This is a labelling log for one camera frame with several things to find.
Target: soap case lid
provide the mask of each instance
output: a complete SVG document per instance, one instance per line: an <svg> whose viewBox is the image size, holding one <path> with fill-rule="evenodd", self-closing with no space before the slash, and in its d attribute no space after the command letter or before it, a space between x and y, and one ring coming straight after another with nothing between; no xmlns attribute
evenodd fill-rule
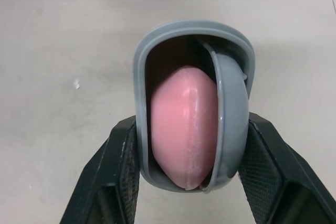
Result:
<svg viewBox="0 0 336 224"><path fill-rule="evenodd" d="M194 35L210 54L216 74L218 94L218 138L215 164L207 185L186 191L175 185L157 164L149 159L147 133L145 63L150 51L161 42L179 36ZM229 41L212 41L209 36ZM243 157L248 129L248 98L255 72L255 55L248 39L237 30L209 20L180 20L154 28L139 43L133 63L136 130L140 171L156 186L176 192L210 192L225 186L236 174Z"/></svg>

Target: soap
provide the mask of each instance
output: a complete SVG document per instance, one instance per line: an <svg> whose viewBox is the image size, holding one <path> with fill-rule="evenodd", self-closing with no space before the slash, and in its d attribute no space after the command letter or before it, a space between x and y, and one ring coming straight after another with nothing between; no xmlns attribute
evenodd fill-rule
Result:
<svg viewBox="0 0 336 224"><path fill-rule="evenodd" d="M181 67L154 90L151 97L153 155L179 187L195 189L211 172L217 131L217 87L202 70Z"/></svg>

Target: gray plastic container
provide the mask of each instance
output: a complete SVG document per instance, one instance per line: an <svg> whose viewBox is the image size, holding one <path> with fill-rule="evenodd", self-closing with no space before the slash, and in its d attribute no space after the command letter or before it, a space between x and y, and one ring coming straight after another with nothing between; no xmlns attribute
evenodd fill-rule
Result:
<svg viewBox="0 0 336 224"><path fill-rule="evenodd" d="M212 59L218 93L218 138L214 168L199 188L186 191L175 185L158 167L148 139L145 69L148 55L170 39L192 36ZM169 191L210 192L226 185L236 174L245 150L248 98L255 72L252 45L237 30L206 20L182 20L154 28L139 43L134 57L136 129L142 176Z"/></svg>

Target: gray plastic soap dish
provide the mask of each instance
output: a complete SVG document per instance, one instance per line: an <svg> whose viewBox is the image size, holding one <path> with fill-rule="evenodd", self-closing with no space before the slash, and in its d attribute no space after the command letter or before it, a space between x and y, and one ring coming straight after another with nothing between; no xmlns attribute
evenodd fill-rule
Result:
<svg viewBox="0 0 336 224"><path fill-rule="evenodd" d="M215 164L203 183L187 191L175 185L154 159L150 137L153 88L183 65L196 66L217 85L218 137ZM140 170L155 187L176 192L205 193L225 186L236 174L245 150L248 98L255 55L237 30L207 20L181 20L154 28L139 43L134 57L134 93Z"/></svg>

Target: pink soap bar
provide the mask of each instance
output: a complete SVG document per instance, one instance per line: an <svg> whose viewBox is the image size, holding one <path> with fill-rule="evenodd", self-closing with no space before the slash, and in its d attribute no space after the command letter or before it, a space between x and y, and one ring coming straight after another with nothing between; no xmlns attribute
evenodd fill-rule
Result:
<svg viewBox="0 0 336 224"><path fill-rule="evenodd" d="M154 157L178 186L199 186L214 166L218 128L216 84L198 68L183 67L154 91Z"/></svg>

